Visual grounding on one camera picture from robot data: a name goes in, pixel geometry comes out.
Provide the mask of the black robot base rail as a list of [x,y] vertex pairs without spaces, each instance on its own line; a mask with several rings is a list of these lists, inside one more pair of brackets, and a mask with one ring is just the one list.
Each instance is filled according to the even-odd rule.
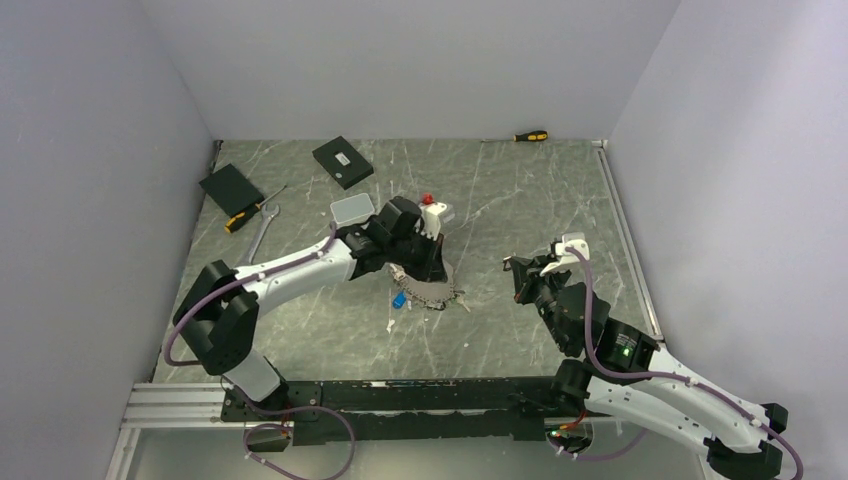
[[291,381],[282,414],[252,410],[226,393],[225,423],[284,422],[296,446],[328,442],[508,437],[542,441],[548,429],[575,420],[581,410],[556,396],[546,376]]

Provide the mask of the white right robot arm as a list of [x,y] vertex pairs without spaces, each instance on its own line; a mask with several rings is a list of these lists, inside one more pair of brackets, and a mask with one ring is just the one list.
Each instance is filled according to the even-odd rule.
[[564,415],[617,417],[675,440],[726,479],[776,479],[783,456],[804,475],[783,437],[788,411],[746,401],[686,367],[659,341],[613,319],[591,286],[570,283],[562,258],[510,256],[514,300],[535,307],[564,360],[551,401]]

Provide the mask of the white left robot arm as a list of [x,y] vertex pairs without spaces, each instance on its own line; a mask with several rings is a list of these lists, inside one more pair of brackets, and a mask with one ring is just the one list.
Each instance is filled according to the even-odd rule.
[[[396,196],[365,221],[332,224],[329,235],[296,253],[256,265],[208,264],[173,318],[163,348],[174,367],[199,365],[234,385],[248,407],[264,420],[279,417],[288,403],[282,374],[253,346],[257,322],[302,295],[358,279],[389,266],[404,287],[434,286],[444,303],[454,291],[453,270],[442,257],[442,228],[453,218],[451,205]],[[177,360],[173,344],[182,339],[193,359]]]

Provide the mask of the round metal keyring plate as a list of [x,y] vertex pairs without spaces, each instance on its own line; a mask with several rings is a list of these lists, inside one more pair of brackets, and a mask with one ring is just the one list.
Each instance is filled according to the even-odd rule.
[[445,281],[425,282],[413,279],[399,265],[389,263],[388,272],[395,284],[406,296],[417,301],[425,308],[444,310],[447,304],[464,294],[455,281],[455,269],[447,261],[443,262],[446,272]]

